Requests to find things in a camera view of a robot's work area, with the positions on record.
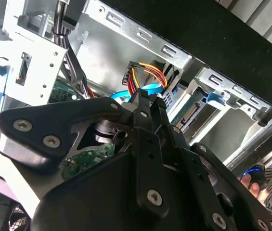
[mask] hand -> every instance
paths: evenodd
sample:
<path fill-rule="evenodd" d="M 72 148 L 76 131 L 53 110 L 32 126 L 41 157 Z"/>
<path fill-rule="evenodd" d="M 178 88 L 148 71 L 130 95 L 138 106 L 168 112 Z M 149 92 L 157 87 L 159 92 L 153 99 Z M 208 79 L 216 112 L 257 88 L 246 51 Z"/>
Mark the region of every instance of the hand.
<path fill-rule="evenodd" d="M 243 176 L 241 178 L 241 183 L 248 188 L 249 184 L 251 182 L 251 176 L 249 174 L 246 174 L 245 176 Z M 264 203 L 265 199 L 268 197 L 268 195 L 270 194 L 269 190 L 263 189 L 262 191 L 260 191 L 260 187 L 258 185 L 258 183 L 253 183 L 249 189 L 249 191 L 251 192 L 251 194 L 256 197 L 258 199 L 258 201 L 260 201 L 262 204 Z"/>

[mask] yellow wire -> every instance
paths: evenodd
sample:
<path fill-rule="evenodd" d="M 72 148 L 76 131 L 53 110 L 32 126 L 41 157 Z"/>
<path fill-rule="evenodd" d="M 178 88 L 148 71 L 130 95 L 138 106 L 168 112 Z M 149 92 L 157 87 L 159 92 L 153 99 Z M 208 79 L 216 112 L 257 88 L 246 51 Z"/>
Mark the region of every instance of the yellow wire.
<path fill-rule="evenodd" d="M 155 66 L 153 66 L 153 65 L 149 65 L 149 64 L 145 64 L 145 63 L 139 63 L 139 64 L 142 65 L 142 66 L 148 66 L 148 67 L 150 67 L 150 68 L 152 68 L 152 69 L 154 69 L 154 70 L 156 70 L 156 71 L 158 71 L 158 72 L 161 72 L 157 67 L 155 67 Z M 162 72 L 161 72 L 161 74 L 162 74 L 162 78 L 164 79 L 166 85 L 168 85 L 168 81 L 167 81 L 165 75 L 164 75 Z"/>
<path fill-rule="evenodd" d="M 137 86 L 137 88 L 140 88 L 139 82 L 138 82 L 137 77 L 135 75 L 135 69 L 132 68 L 131 70 L 132 70 L 132 77 L 133 77 L 133 79 L 134 79 L 134 81 L 136 83 L 136 86 Z"/>
<path fill-rule="evenodd" d="M 165 86 L 163 85 L 162 81 L 159 80 L 159 78 L 157 77 L 157 75 L 155 75 L 153 72 L 150 72 L 148 70 L 144 70 L 144 72 L 153 75 L 161 83 L 161 85 L 163 86 L 163 88 L 165 88 Z"/>

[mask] black wire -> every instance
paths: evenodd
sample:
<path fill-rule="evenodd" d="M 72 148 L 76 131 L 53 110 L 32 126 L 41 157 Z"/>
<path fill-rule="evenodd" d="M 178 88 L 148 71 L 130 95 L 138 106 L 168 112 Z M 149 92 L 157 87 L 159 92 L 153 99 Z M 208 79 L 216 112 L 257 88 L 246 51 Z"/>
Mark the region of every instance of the black wire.
<path fill-rule="evenodd" d="M 67 5 L 64 2 L 58 0 L 53 23 L 54 42 L 57 45 L 68 49 L 65 59 L 69 70 L 64 64 L 62 64 L 61 71 L 67 82 L 75 89 L 77 93 L 84 95 L 85 98 L 90 98 L 91 95 L 88 90 L 87 77 L 81 69 L 80 63 L 67 37 L 70 31 L 62 26 L 62 19 L 66 6 Z"/>

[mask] black metal arm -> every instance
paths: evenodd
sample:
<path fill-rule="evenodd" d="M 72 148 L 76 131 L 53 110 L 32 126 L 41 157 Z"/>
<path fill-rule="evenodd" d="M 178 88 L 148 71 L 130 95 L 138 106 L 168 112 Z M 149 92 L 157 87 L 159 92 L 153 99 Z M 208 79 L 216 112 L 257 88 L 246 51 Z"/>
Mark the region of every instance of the black metal arm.
<path fill-rule="evenodd" d="M 78 139 L 116 145 L 111 158 L 50 189 L 31 230 L 272 230 L 272 215 L 218 158 L 186 144 L 160 98 L 150 106 L 139 89 L 130 102 L 134 110 L 95 98 L 0 114 L 0 153 L 34 174 L 60 171 Z M 15 129 L 18 120 L 31 129 Z"/>

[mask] black panel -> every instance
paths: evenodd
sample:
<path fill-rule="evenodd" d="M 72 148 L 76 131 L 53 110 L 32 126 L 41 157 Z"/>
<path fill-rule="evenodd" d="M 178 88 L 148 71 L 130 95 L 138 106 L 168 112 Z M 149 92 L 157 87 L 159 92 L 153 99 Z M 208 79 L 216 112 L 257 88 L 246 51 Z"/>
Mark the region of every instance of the black panel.
<path fill-rule="evenodd" d="M 272 104 L 272 44 L 214 0 L 104 0 Z"/>
<path fill-rule="evenodd" d="M 196 230 L 200 217 L 197 217 L 197 211 L 191 210 L 194 200 L 183 193 L 188 192 L 186 184 L 180 183 L 177 172 L 165 171 L 169 203 L 173 206 L 153 230 Z M 142 228 L 129 211 L 132 172 L 130 155 L 118 154 L 106 164 L 101 163 L 76 179 L 61 184 L 42 199 L 31 230 L 149 230 Z"/>

